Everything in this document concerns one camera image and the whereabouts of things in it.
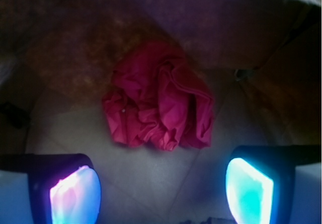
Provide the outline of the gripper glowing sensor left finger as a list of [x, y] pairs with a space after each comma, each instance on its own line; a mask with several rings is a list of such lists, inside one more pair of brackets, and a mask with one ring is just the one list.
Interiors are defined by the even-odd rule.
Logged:
[[101, 194], [84, 154], [1, 155], [1, 223], [96, 223]]

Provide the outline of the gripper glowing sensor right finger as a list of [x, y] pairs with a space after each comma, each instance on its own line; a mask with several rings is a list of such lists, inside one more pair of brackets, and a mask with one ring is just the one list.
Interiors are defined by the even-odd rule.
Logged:
[[236, 223], [321, 223], [321, 147], [239, 146], [225, 189]]

